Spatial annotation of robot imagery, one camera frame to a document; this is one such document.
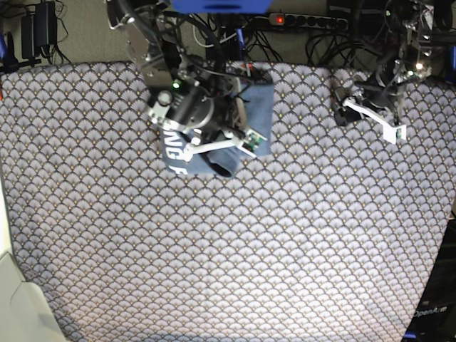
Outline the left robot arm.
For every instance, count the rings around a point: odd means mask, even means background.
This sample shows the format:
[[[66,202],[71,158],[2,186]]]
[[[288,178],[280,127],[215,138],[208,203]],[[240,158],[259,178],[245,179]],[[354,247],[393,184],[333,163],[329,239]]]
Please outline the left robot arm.
[[[399,107],[407,84],[431,74],[434,1],[387,1],[383,21],[390,35],[377,59],[376,70],[365,81],[356,81],[360,92],[345,89],[337,95],[334,115],[337,125],[380,113],[393,116],[398,125]]]

